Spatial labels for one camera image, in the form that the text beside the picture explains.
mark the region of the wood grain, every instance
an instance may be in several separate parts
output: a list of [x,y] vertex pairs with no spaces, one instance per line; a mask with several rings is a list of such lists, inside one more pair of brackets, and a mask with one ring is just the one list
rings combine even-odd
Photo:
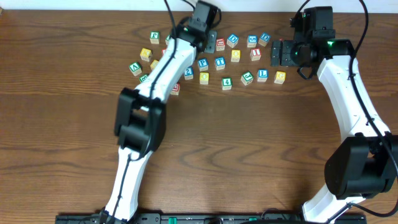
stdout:
[[[176,21],[187,16],[175,12]],[[291,39],[292,13],[223,13],[219,37],[240,36],[239,63],[231,48],[200,55],[210,84],[181,79],[167,105],[167,133],[150,159],[139,195],[142,208],[165,213],[291,210],[323,185],[325,161],[340,145],[333,108],[321,83],[296,68],[270,67],[267,46],[251,62],[246,38],[268,32]],[[335,14],[337,37],[354,44],[362,14]],[[59,213],[93,213],[108,201],[118,164],[113,123],[118,94],[139,80],[128,65],[141,48],[160,59],[170,30],[166,12],[4,11],[0,17],[0,223],[53,223]],[[161,44],[149,34],[159,30]],[[359,52],[365,86],[381,118],[398,132],[398,15],[371,14]],[[215,70],[223,55],[226,69]],[[244,86],[243,72],[269,70],[266,83]],[[274,85],[276,70],[287,72]],[[231,91],[221,77],[232,77]],[[365,206],[390,210],[398,190]],[[369,223],[396,223],[368,216]]]

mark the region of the toy block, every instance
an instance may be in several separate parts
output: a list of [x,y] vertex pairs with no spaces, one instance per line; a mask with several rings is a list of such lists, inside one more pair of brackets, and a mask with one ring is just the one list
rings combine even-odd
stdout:
[[199,83],[202,85],[208,85],[209,84],[209,78],[210,74],[207,72],[201,72],[199,76]]
[[225,68],[225,59],[224,57],[216,58],[216,70],[221,70]]
[[151,65],[150,65],[150,69],[151,69],[151,70],[155,69],[155,67],[157,66],[158,63],[159,63],[158,60],[154,60],[154,61],[151,63]]
[[252,83],[253,80],[254,80],[254,77],[251,74],[251,72],[244,73],[241,78],[241,81],[243,82],[244,85],[248,85],[248,84]]
[[251,60],[260,60],[261,58],[261,51],[260,49],[252,49],[250,51],[250,59]]
[[271,36],[267,33],[262,33],[259,39],[259,45],[266,46],[271,39]]
[[148,74],[145,74],[145,75],[139,77],[139,82],[142,83],[142,82],[144,82],[147,78],[148,78]]
[[275,80],[274,83],[276,84],[283,84],[283,82],[286,79],[286,73],[285,72],[276,72],[275,74]]
[[193,79],[193,68],[192,67],[185,69],[184,78],[185,78],[185,80]]
[[231,61],[232,62],[239,62],[241,59],[241,51],[240,50],[232,50],[231,52]]
[[228,37],[226,44],[228,44],[228,46],[234,48],[236,46],[236,44],[238,44],[238,41],[239,41],[239,37],[235,34],[231,34],[230,37]]
[[132,63],[130,66],[130,71],[134,76],[137,76],[142,73],[141,66],[139,66],[138,62]]
[[150,62],[150,59],[152,58],[152,51],[149,49],[142,49],[139,55],[141,56],[142,60]]
[[257,36],[249,35],[248,36],[248,47],[256,47],[257,45]]
[[168,36],[166,37],[166,45],[169,44],[169,41],[170,41],[170,35],[168,35]]
[[173,87],[172,91],[170,92],[171,95],[176,95],[178,96],[178,94],[180,94],[180,84],[177,83],[175,84],[175,86]]
[[207,59],[202,58],[198,60],[199,71],[203,72],[209,69],[209,63]]
[[224,38],[216,40],[216,51],[225,50],[225,40]]
[[267,78],[268,78],[268,70],[260,69],[257,72],[257,82],[265,82],[267,81]]
[[223,78],[221,81],[221,86],[223,87],[223,90],[232,89],[232,78]]
[[151,44],[159,44],[160,43],[160,41],[159,41],[160,40],[160,32],[152,31],[150,33],[149,40],[150,40]]

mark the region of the block face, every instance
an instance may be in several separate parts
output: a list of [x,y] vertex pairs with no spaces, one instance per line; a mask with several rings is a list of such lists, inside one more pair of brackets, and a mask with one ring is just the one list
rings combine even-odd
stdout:
[[141,66],[137,62],[132,63],[129,68],[134,76],[142,73]]
[[238,44],[238,41],[239,41],[239,37],[235,34],[231,34],[230,37],[228,37],[226,44],[228,44],[228,46],[234,48],[236,46],[236,44]]
[[257,72],[257,82],[265,82],[268,79],[268,70],[260,69]]
[[216,51],[225,50],[225,40],[224,38],[216,40]]
[[209,63],[205,58],[198,60],[198,66],[199,66],[199,71],[201,72],[209,69]]
[[154,61],[151,63],[151,65],[150,65],[150,69],[151,69],[151,70],[155,69],[155,67],[157,66],[158,63],[159,63],[158,60],[154,60]]
[[286,73],[285,72],[276,72],[275,74],[275,79],[274,79],[274,83],[276,84],[283,84],[283,82],[286,79]]
[[150,62],[150,59],[152,58],[152,51],[149,49],[142,49],[141,53],[139,54],[141,56],[141,59]]
[[184,79],[185,80],[193,79],[193,68],[192,67],[189,67],[189,68],[185,69]]
[[159,44],[160,43],[160,32],[152,31],[150,33],[149,40],[152,44]]
[[208,85],[210,79],[210,74],[207,72],[201,72],[199,76],[199,83],[202,85]]
[[260,60],[261,58],[261,51],[260,49],[252,49],[250,51],[250,59],[253,60]]
[[232,50],[231,52],[231,61],[232,62],[239,62],[241,59],[241,51],[240,50]]
[[221,86],[223,87],[223,90],[232,89],[232,78],[223,78],[221,81]]
[[169,44],[169,41],[170,41],[170,34],[166,37],[166,45]]
[[248,36],[248,47],[256,47],[257,45],[257,36],[249,35]]
[[171,95],[176,95],[178,96],[178,94],[180,94],[180,84],[177,83],[175,84],[175,86],[173,87],[172,91],[170,92]]
[[251,74],[251,72],[245,72],[241,78],[241,81],[243,82],[244,85],[248,85],[248,84],[252,83],[253,80],[254,80],[254,77]]
[[225,58],[224,57],[218,57],[215,60],[216,63],[216,70],[221,70],[225,68]]
[[142,82],[144,82],[147,78],[148,78],[148,74],[145,74],[145,75],[139,77],[139,82],[142,83]]
[[259,39],[259,45],[266,46],[271,39],[271,36],[267,33],[262,33]]

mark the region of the wooden table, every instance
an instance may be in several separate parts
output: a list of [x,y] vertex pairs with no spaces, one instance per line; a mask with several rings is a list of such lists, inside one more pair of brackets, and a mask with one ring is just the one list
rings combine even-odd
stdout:
[[[175,12],[176,21],[187,12]],[[203,54],[210,84],[181,79],[167,104],[167,132],[150,159],[139,194],[142,208],[165,213],[256,213],[291,210],[324,184],[323,166],[340,145],[333,108],[321,83],[296,68],[271,67],[270,45],[252,62],[246,38],[268,32],[291,39],[293,13],[224,13],[219,37],[231,48]],[[335,14],[337,38],[359,40],[363,14]],[[53,223],[59,213],[93,213],[109,200],[118,166],[113,135],[118,95],[139,80],[128,69],[141,48],[160,59],[171,28],[166,12],[4,11],[0,17],[0,223]],[[149,34],[159,30],[161,44]],[[398,132],[398,15],[371,14],[358,60],[379,115]],[[214,58],[224,55],[225,70]],[[270,80],[244,86],[243,72],[266,68]],[[287,72],[273,84],[277,70]],[[221,77],[232,77],[231,91]],[[398,190],[363,205],[380,212]],[[369,223],[396,223],[398,216]]]

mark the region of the yellow block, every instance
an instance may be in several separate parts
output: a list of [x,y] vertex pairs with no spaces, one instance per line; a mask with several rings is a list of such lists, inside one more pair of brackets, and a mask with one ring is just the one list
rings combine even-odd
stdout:
[[209,78],[210,78],[210,74],[209,73],[201,72],[200,76],[199,76],[200,84],[208,85],[209,84]]
[[276,72],[276,74],[275,74],[274,83],[283,84],[283,82],[285,81],[285,79],[286,79],[286,73],[285,73],[285,72],[280,72],[280,71],[278,71],[278,72]]
[[154,60],[154,61],[151,63],[151,65],[150,65],[150,69],[151,69],[151,70],[155,69],[155,67],[156,67],[156,65],[157,65],[158,63],[159,63],[158,60]]
[[240,50],[232,50],[231,52],[231,61],[232,62],[239,62],[241,59],[241,51]]
[[143,59],[144,61],[149,62],[150,58],[152,57],[152,51],[149,50],[149,49],[143,48],[139,55],[141,56],[141,59]]

